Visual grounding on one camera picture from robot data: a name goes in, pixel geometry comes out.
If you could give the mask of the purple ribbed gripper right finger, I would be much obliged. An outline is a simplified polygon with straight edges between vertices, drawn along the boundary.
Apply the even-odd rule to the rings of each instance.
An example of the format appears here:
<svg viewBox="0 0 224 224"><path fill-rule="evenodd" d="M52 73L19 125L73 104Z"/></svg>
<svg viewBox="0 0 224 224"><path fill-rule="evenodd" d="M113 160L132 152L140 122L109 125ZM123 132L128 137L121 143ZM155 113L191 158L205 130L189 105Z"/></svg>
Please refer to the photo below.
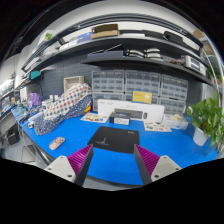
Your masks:
<svg viewBox="0 0 224 224"><path fill-rule="evenodd" d="M168 155L158 156L137 144L134 145L134 156L144 185L181 170Z"/></svg>

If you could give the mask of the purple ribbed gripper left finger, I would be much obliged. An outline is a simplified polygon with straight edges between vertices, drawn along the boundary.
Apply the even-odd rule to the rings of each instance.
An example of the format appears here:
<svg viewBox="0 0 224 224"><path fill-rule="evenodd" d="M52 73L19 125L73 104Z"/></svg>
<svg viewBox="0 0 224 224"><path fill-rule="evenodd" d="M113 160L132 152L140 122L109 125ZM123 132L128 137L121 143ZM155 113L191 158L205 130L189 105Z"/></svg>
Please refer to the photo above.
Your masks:
<svg viewBox="0 0 224 224"><path fill-rule="evenodd" d="M90 144L73 154L66 156L59 156L45 170L59 176L69 182L82 186L91 160L93 157L93 145Z"/></svg>

